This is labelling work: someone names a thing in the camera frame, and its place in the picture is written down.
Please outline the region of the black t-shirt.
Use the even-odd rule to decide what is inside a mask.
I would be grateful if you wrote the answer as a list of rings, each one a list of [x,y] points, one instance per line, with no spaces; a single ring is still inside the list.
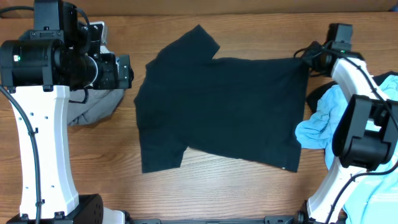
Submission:
[[[215,58],[196,26],[146,66],[134,100],[142,171],[180,167],[187,148],[296,172],[308,66],[297,58]]]

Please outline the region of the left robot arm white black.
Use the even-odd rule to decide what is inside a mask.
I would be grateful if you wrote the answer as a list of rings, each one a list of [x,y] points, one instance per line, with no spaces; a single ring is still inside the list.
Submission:
[[[1,92],[19,133],[22,198],[11,223],[131,223],[98,194],[80,195],[72,177],[67,133],[70,93],[125,90],[134,72],[128,55],[106,48],[106,27],[60,0],[36,0],[24,40],[1,45]]]

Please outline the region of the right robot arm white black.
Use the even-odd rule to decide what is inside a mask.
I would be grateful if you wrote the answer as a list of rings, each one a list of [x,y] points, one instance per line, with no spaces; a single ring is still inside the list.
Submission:
[[[397,102],[373,80],[363,56],[351,50],[353,27],[329,25],[324,44],[301,49],[318,76],[332,78],[348,106],[333,135],[334,159],[318,190],[290,219],[290,223],[336,223],[345,202],[366,176],[379,176],[397,146]]]

